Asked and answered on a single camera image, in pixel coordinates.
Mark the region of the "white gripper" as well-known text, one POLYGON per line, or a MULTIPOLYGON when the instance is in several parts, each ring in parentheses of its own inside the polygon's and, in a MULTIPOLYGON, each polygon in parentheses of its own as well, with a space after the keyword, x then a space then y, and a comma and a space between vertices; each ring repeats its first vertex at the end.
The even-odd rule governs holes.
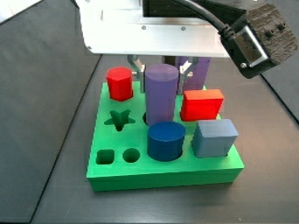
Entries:
POLYGON ((177 95, 199 63, 197 57, 225 58, 217 30, 185 17, 145 17, 142 0, 74 0, 84 44, 93 53, 129 54, 126 61, 145 91, 145 65, 137 55, 191 56, 177 59, 177 95))

